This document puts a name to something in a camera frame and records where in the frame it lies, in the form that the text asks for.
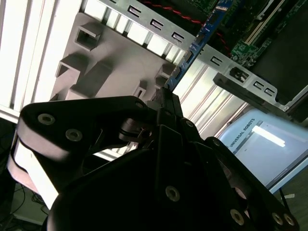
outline screw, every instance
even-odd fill
[[[277,213],[272,213],[271,215],[272,215],[272,217],[274,218],[274,220],[277,224],[279,224],[279,225],[283,224],[283,220],[281,219],[281,217]]]
[[[81,141],[82,139],[82,133],[81,131],[78,131],[76,129],[69,129],[66,131],[65,136],[70,140],[70,141]]]
[[[187,124],[189,127],[193,128],[193,123],[192,123],[191,121],[187,120],[187,121],[186,121],[186,124]]]
[[[136,102],[136,106],[137,106],[137,107],[140,107],[140,108],[143,108],[143,104],[140,103],[140,102]]]
[[[217,140],[213,140],[213,143],[218,147],[220,146],[220,143]]]
[[[166,187],[166,195],[170,199],[170,201],[177,202],[180,199],[179,191],[173,186]]]
[[[244,218],[243,218],[243,216],[240,214],[239,211],[237,211],[236,209],[231,209],[231,210],[230,210],[230,214],[231,214],[232,219],[233,219],[237,224],[239,224],[240,226],[244,225],[244,223],[245,223]]]
[[[295,224],[294,224],[294,221],[292,220],[292,218],[290,218],[290,216],[289,216],[288,214],[285,213],[283,216],[284,216],[284,219],[285,219],[290,225],[292,225],[292,226],[295,225]]]
[[[51,125],[53,124],[56,120],[55,118],[50,115],[50,114],[40,114],[38,116],[38,121],[41,123],[41,124],[44,124],[44,125]]]

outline cable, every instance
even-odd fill
[[[289,205],[288,205],[288,203],[287,203],[287,200],[285,199],[285,196],[284,196],[283,191],[282,191],[281,188],[279,189],[279,192],[280,192],[280,196],[281,196],[281,199],[282,199],[282,202],[283,202],[284,207],[285,207],[287,210],[290,211]]]
[[[164,10],[172,11],[173,13],[177,14],[177,15],[180,16],[181,18],[186,19],[186,20],[188,20],[188,21],[190,21],[190,22],[192,22],[192,23],[199,24],[199,25],[202,25],[202,26],[203,26],[203,24],[204,24],[203,22],[201,22],[201,21],[199,21],[199,20],[194,20],[194,19],[192,19],[192,18],[189,17],[189,16],[183,15],[180,11],[176,11],[176,10],[174,10],[174,9],[173,9],[172,7],[170,7],[170,6],[163,6],[163,5],[159,5],[159,4],[153,4],[153,3],[150,2],[150,1],[142,1],[142,3],[143,3],[143,4],[151,5],[151,6],[153,6],[153,7],[162,8],[162,9],[164,9]],[[226,42],[225,39],[223,38],[223,35],[220,34],[219,32],[216,32],[216,34],[219,36],[220,41],[224,44],[224,48],[227,50],[228,55],[230,56],[230,55],[231,55],[231,53],[230,53],[230,48],[228,47],[227,42]]]
[[[150,1],[142,1],[143,4],[148,4],[148,5],[151,5],[153,7],[158,7],[158,8],[162,8],[164,10],[168,10],[168,11],[172,11],[173,13],[176,13],[177,15],[179,15],[181,18],[183,19],[186,19],[188,21],[191,21],[192,23],[195,23],[195,24],[200,24],[203,26],[203,22],[199,21],[199,20],[194,20],[192,19],[191,17],[189,16],[184,16],[180,11],[176,11],[174,10],[172,7],[170,6],[162,6],[162,5],[159,5],[159,4],[153,4],[152,2]]]
[[[38,204],[40,204],[40,205],[43,205],[43,206],[45,206],[45,203],[44,203],[44,200],[43,200],[43,198],[40,196],[40,195],[38,195],[37,193],[34,193],[34,192],[32,192],[33,193],[33,196],[32,196],[32,201],[33,202],[35,202],[35,203],[38,203]]]
[[[42,205],[42,207],[40,208],[40,210],[48,216],[48,213],[46,213],[46,212],[43,210],[43,208],[46,207],[46,204],[44,203],[43,198],[42,198],[40,195],[38,195],[37,193],[34,193],[34,192],[32,192],[32,193],[33,193],[32,201],[35,202],[35,203],[38,203],[38,204]]]
[[[0,224],[1,224],[2,222],[4,222],[7,218],[9,218],[10,215],[16,213],[16,212],[21,208],[21,206],[23,206],[23,204],[24,204],[24,202],[25,202],[25,200],[26,200],[26,193],[25,193],[24,187],[23,187],[23,186],[21,186],[21,187],[23,188],[23,192],[24,192],[24,199],[23,199],[23,202],[21,203],[21,205],[20,205],[14,212],[11,212],[7,217],[5,217],[4,219],[2,219],[2,220],[0,221]]]
[[[46,213],[46,212],[44,211],[43,207],[45,207],[45,206],[42,206],[42,207],[40,208],[40,210],[48,216],[48,213]]]

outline white panel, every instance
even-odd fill
[[[36,0],[32,2],[28,27],[26,30],[25,45],[18,73],[14,110],[22,108],[27,82],[35,82],[38,76],[42,51],[51,20],[54,0]],[[32,95],[33,88],[28,90]]]
[[[39,74],[38,87],[35,102],[45,102],[51,97],[55,82],[55,73],[59,61],[63,58],[69,35],[79,12],[81,0],[66,1],[59,0],[53,19],[53,24],[46,46],[41,71]],[[32,97],[25,97],[25,104],[31,102]]]
[[[167,56],[166,56],[166,60],[173,63],[174,59],[176,58],[176,56],[179,53],[179,48],[177,48],[176,46],[172,46],[170,51],[168,52]]]
[[[168,42],[157,35],[153,35],[149,42],[147,49],[154,52],[155,54],[162,56],[168,45]]]
[[[179,82],[175,90],[173,91],[174,94],[178,95],[180,100],[182,99],[183,95],[187,91],[188,87],[194,81],[199,74],[203,74],[202,71],[204,69],[205,64],[199,60],[193,62],[192,66],[188,69],[186,74],[184,75],[183,79]]]
[[[106,25],[108,27],[114,29],[116,24],[117,24],[117,22],[118,22],[118,20],[119,20],[119,18],[120,18],[119,13],[111,10]]]
[[[219,137],[224,129],[227,128],[228,123],[233,121],[249,104],[243,103],[242,106],[228,119],[228,121],[221,127],[221,129],[215,134],[215,137]]]
[[[186,97],[182,105],[184,117],[190,119],[192,112],[198,106],[198,104],[207,95],[208,91],[213,87],[213,78],[217,74],[217,71],[208,68],[202,77],[199,79],[197,84],[194,86],[190,94]]]
[[[142,26],[138,25],[137,23],[133,23],[127,34],[127,37],[131,40],[135,41],[136,43],[143,45],[148,35],[149,31]]]
[[[207,124],[200,131],[201,138],[205,139],[208,136],[214,136],[242,104],[243,100],[229,94],[229,97],[226,97],[222,106],[217,108],[215,113],[209,118]]]
[[[99,20],[103,20],[107,7],[98,0],[88,0],[84,13]]]
[[[9,107],[20,54],[27,0],[7,0],[0,49],[0,104]]]
[[[205,131],[206,126],[210,122],[211,118],[215,115],[219,107],[222,106],[223,102],[229,96],[230,94],[227,91],[222,90],[216,98],[212,99],[209,107],[204,111],[200,119],[195,123],[200,133]]]
[[[223,89],[217,86],[213,86],[209,92],[209,95],[206,97],[205,101],[201,103],[200,107],[196,112],[189,118],[194,124],[197,124],[197,129],[200,130],[199,119],[202,115],[211,107],[211,105],[219,99],[219,95],[222,93]]]
[[[117,23],[116,25],[116,28],[115,30],[117,32],[119,32],[120,34],[123,34],[124,30],[125,30],[125,27],[128,23],[128,18],[124,17],[124,16],[120,16],[120,19],[119,19],[119,22]]]

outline black wire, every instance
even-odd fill
[[[279,189],[279,192],[280,192],[280,196],[281,196],[281,199],[282,199],[282,201],[283,201],[284,207],[285,207],[287,210],[290,211],[289,205],[288,205],[288,203],[287,203],[287,200],[285,199],[285,196],[284,196],[283,191],[282,191],[281,188]]]
[[[11,212],[7,217],[5,217],[4,219],[2,219],[2,220],[0,221],[0,224],[1,224],[3,221],[5,221],[7,218],[9,218],[12,214],[16,213],[16,212],[21,208],[21,206],[23,206],[23,204],[24,204],[24,202],[25,202],[25,200],[26,200],[26,193],[25,193],[24,187],[23,187],[22,185],[21,185],[21,187],[23,188],[23,192],[24,192],[24,200],[23,200],[23,202],[21,203],[21,205],[20,205],[14,212]]]
[[[44,211],[43,207],[45,207],[45,206],[42,206],[42,207],[40,208],[40,210],[48,216],[48,213],[46,213],[46,212]]]
[[[34,193],[34,192],[32,192],[32,193],[33,193],[33,196],[31,198],[31,200],[33,202],[38,203],[40,205],[45,205],[44,200],[40,195],[38,195],[37,193]]]

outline rectangular cutout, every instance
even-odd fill
[[[222,63],[222,60],[220,60],[219,58],[217,58],[216,56],[213,56],[211,58],[211,62],[215,63],[217,66],[220,66],[220,64]]]
[[[269,96],[274,96],[275,92],[272,91],[271,89],[269,88],[266,88],[266,90],[264,91],[266,94],[268,94]]]
[[[175,79],[177,80],[180,77],[180,73],[181,73],[182,69],[180,67],[177,67],[174,71],[174,76]]]
[[[244,83],[245,80],[249,77],[249,75],[246,72],[242,71],[238,67],[232,68],[229,74],[230,76],[240,81],[241,83]]]
[[[172,37],[179,42],[183,42],[185,39],[182,35],[178,34],[177,32],[173,32]]]
[[[254,83],[254,86],[255,86],[256,88],[260,89],[260,90],[262,90],[263,87],[264,87],[264,85],[263,85],[262,83],[259,83],[258,81],[256,81],[256,82]]]
[[[160,23],[159,21],[152,19],[151,23],[152,26],[154,26],[156,29],[162,30],[161,28],[164,26],[164,24]]]
[[[128,12],[130,12],[131,14],[133,14],[134,16],[136,16],[137,18],[139,18],[141,11],[138,10],[137,8],[133,7],[133,6],[129,6],[127,9]]]
[[[140,90],[140,91],[138,92],[137,98],[140,98],[140,96],[141,96],[142,93],[143,93],[143,91]]]

